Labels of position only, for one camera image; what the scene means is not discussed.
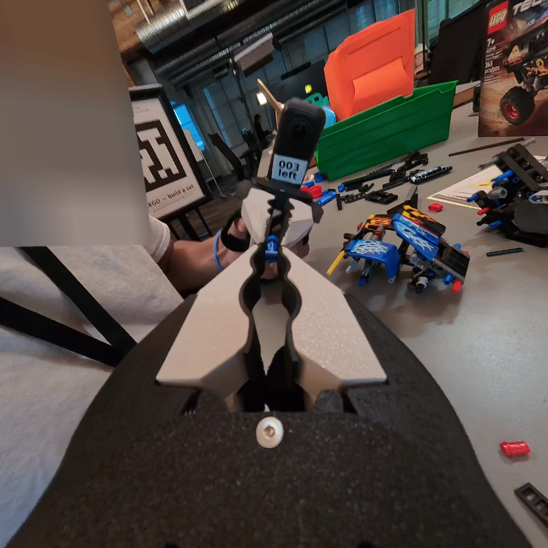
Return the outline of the pile of loose lego pieces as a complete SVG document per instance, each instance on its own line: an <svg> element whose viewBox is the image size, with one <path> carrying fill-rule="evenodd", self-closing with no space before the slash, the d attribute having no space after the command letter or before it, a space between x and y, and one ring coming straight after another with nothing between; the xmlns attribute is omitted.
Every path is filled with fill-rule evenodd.
<svg viewBox="0 0 548 548"><path fill-rule="evenodd" d="M301 190L312 196L321 207L335 201L338 210L345 204L365 200L371 203L389 205L398 195L392 191L405 184L419 186L449 174L452 166L435 166L428 168L427 153L412 151L404 157L395 159L369 174L347 180L336 188L324 188L327 176L316 173L305 178Z"/></svg>

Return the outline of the black sign stand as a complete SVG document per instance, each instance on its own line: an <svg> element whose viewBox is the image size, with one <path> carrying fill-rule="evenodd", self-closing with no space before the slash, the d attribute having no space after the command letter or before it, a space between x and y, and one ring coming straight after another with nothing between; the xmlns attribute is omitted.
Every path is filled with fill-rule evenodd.
<svg viewBox="0 0 548 548"><path fill-rule="evenodd" d="M182 230L184 231L184 233L186 234L186 236L188 237L188 239L190 241L194 241L194 242L201 242L203 239L205 239L206 236L209 236L209 237L213 237L213 233L208 225L208 223L205 221L201 211L200 211L200 207L203 206L203 205L206 205L210 202L212 202L214 199L211 198L211 197L203 197L203 198L200 198L199 200L197 200L196 202L193 202L191 204L188 204L184 207L182 207L181 209L178 209L177 211L174 211L170 214L167 214L165 216L162 216L160 218L160 221L165 223L168 228L169 228L169 231L171 233L171 236L173 237L173 239L175 241L180 241L182 240L183 238L179 235L179 233L177 232L177 230L175 229L173 223L174 221L178 221L179 224L181 225L182 227ZM205 232L199 234L196 229L194 228L193 224L190 222L189 218L188 218L188 214L190 212L195 212L196 215L198 215L198 218L200 219L204 229L205 229Z"/></svg>

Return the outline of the blue flame lego car body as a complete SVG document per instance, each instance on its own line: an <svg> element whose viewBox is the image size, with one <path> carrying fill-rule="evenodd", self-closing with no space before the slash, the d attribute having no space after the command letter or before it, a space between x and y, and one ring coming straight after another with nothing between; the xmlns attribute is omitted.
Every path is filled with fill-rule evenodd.
<svg viewBox="0 0 548 548"><path fill-rule="evenodd" d="M384 215L371 215L356 233L344 235L344 243L327 270L330 276L347 261L346 273L360 267L359 286L367 284L379 266L389 283L394 283L402 267L411 268L408 288L422 293L439 280L459 293L468 274L470 255L461 244L444 239L446 227L410 204L402 204Z"/></svg>

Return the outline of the person's left forearm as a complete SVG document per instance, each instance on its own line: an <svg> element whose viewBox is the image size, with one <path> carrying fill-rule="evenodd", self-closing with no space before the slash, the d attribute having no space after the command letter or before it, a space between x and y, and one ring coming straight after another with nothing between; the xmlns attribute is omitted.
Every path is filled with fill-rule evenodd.
<svg viewBox="0 0 548 548"><path fill-rule="evenodd" d="M181 296L195 293L221 273L215 262L214 243L214 238L169 242L158 265Z"/></svg>

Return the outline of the lego set box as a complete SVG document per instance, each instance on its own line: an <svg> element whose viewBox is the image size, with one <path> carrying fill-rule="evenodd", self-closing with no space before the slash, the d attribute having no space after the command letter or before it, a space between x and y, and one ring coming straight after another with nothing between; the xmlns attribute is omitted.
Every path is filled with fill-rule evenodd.
<svg viewBox="0 0 548 548"><path fill-rule="evenodd" d="M547 136L547 1L492 1L478 136Z"/></svg>

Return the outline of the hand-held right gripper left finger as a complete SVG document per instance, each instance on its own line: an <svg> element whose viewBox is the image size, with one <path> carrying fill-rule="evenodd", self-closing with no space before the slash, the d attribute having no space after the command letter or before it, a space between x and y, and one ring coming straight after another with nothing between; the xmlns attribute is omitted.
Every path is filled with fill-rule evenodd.
<svg viewBox="0 0 548 548"><path fill-rule="evenodd" d="M261 296L260 250L251 246L199 290L158 384L215 393L231 411L264 411L266 375L252 314Z"/></svg>

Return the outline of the black and white marker sign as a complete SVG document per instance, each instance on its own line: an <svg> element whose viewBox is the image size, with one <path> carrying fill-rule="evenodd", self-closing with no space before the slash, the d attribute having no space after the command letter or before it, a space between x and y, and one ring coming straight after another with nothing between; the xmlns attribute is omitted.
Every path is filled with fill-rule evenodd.
<svg viewBox="0 0 548 548"><path fill-rule="evenodd" d="M211 190L163 87L149 84L128 91L149 215L167 221L211 201Z"/></svg>

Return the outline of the lego instruction booklet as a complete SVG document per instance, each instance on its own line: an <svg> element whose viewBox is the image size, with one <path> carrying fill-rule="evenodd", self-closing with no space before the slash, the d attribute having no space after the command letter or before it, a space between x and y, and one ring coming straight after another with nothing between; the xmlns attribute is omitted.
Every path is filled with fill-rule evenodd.
<svg viewBox="0 0 548 548"><path fill-rule="evenodd" d="M490 165L479 173L428 196L428 209L434 210L434 204L440 204L442 207L453 205L479 211L481 207L471 197L481 191L486 194L489 193L502 175L503 171L500 168L496 165Z"/></svg>

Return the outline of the person's left hand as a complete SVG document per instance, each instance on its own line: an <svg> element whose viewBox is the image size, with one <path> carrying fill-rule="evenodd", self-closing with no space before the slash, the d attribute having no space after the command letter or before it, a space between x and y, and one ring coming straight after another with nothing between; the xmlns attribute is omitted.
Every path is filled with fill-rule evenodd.
<svg viewBox="0 0 548 548"><path fill-rule="evenodd" d="M240 212L231 215L222 230L218 257L221 266L226 269L247 251L251 239Z"/></svg>

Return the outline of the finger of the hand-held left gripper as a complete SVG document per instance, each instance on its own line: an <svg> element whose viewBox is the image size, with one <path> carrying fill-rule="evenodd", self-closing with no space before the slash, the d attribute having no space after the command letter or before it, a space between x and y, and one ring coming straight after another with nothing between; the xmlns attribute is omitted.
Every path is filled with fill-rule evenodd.
<svg viewBox="0 0 548 548"><path fill-rule="evenodd" d="M272 215L271 202L275 196L258 188L251 188L242 201L241 214L250 239L264 243Z"/></svg>
<svg viewBox="0 0 548 548"><path fill-rule="evenodd" d="M323 216L323 208L316 202L286 202L283 211L282 228L279 243L282 247L292 248L307 236L313 225Z"/></svg>

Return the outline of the long dark lego rod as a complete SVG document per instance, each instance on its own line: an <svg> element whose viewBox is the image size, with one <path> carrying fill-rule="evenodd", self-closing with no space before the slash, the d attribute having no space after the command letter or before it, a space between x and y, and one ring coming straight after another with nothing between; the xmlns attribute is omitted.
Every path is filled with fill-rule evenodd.
<svg viewBox="0 0 548 548"><path fill-rule="evenodd" d="M459 150L459 151L456 151L456 152L451 152L451 153L448 154L448 157L455 157L455 156L460 156L460 155L464 155L464 154L470 154L470 153L473 153L473 152L489 150L489 149L492 149L492 148L500 148L500 147L503 147L504 145L511 145L511 144L524 142L524 141L525 141L524 137L519 137L519 138L513 138L513 139L504 140L504 141L492 142L492 143L481 145L481 146L476 146L476 147L471 147L471 148Z"/></svg>

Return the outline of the black office chair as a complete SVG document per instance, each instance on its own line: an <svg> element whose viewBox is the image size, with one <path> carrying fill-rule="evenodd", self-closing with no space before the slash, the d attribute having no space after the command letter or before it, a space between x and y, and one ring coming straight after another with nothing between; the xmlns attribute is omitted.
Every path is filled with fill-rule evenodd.
<svg viewBox="0 0 548 548"><path fill-rule="evenodd" d="M243 181L247 178L244 167L238 156L230 149L221 136L217 133L208 133L208 137L211 143L217 148L217 150L224 156L228 163L233 168L238 181Z"/></svg>

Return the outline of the wooden board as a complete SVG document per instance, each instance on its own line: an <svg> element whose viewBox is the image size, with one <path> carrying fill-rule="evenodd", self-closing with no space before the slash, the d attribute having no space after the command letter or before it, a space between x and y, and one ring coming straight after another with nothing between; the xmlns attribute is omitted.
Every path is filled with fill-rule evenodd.
<svg viewBox="0 0 548 548"><path fill-rule="evenodd" d="M265 84L259 78L257 79L257 86L258 86L259 92L263 92L266 95L267 104L270 105L273 108L273 110L275 112L276 120L278 122L279 119L281 118L281 115L282 115L282 112L283 112L283 109L284 109L284 104L279 102L273 96L273 94L270 92L270 90L267 88L267 86L265 86Z"/></svg>

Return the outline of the black lego chassis assembly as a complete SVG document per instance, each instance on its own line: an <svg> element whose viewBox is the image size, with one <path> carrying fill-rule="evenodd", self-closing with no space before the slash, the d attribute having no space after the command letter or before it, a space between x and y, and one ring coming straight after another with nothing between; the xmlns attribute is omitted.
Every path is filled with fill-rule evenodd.
<svg viewBox="0 0 548 548"><path fill-rule="evenodd" d="M466 200L475 203L482 219L478 226L499 230L507 239L547 248L547 159L538 160L518 142L498 153L491 164L500 171L488 191L478 190Z"/></svg>

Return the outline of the black lego beam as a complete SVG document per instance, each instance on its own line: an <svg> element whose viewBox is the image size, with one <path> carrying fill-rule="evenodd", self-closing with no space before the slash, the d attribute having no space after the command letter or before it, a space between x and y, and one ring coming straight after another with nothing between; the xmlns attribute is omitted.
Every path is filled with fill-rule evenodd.
<svg viewBox="0 0 548 548"><path fill-rule="evenodd" d="M547 497L543 493L528 482L516 488L514 494L539 521L547 526Z"/></svg>

